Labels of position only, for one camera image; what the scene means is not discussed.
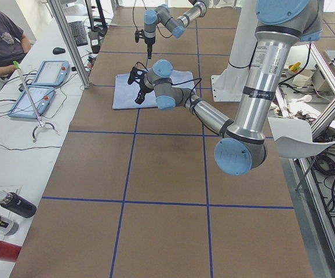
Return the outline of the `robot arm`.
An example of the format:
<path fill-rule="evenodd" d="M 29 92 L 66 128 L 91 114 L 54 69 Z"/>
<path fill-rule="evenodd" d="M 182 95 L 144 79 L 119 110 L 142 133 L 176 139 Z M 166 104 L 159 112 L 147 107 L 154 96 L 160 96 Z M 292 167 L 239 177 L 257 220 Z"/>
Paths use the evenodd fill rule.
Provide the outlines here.
<path fill-rule="evenodd" d="M 167 5 L 163 4 L 155 9 L 147 9 L 144 13 L 144 30 L 135 32 L 135 41 L 138 42 L 139 38 L 143 38 L 147 45 L 147 58 L 152 58 L 152 46 L 155 43 L 156 28 L 158 24 L 165 26 L 170 33 L 175 37 L 179 38 L 183 35 L 184 30 L 194 20 L 199 17 L 204 17 L 210 1 L 190 1 L 193 7 L 187 10 L 178 18 L 174 18 L 170 14 L 170 9 Z"/>
<path fill-rule="evenodd" d="M 128 84 L 138 84 L 136 103 L 155 94 L 157 107 L 186 107 L 221 140 L 214 150 L 218 167 L 243 175 L 267 157 L 263 127 L 292 46 L 317 41 L 322 32 L 323 1 L 244 1 L 237 36 L 245 37 L 246 80 L 238 112 L 230 119 L 191 89 L 171 80 L 172 64 L 158 60 L 150 69 L 133 67 Z"/>

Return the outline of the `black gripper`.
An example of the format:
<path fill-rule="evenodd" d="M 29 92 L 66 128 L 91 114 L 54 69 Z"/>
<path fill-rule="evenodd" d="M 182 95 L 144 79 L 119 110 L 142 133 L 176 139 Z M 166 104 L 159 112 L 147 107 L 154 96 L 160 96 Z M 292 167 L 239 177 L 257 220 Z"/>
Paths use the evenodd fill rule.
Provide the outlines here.
<path fill-rule="evenodd" d="M 148 43 L 147 44 L 147 58 L 151 59 L 152 58 L 152 51 L 153 51 L 153 44 Z"/>
<path fill-rule="evenodd" d="M 147 93 L 150 93 L 153 91 L 152 88 L 149 88 L 147 85 L 145 85 L 143 82 L 140 82 L 139 83 L 139 87 L 140 87 L 140 90 L 139 90 L 139 93 L 135 99 L 135 103 L 138 104 L 138 105 L 141 105 L 144 100 L 145 100 L 145 95 Z"/>

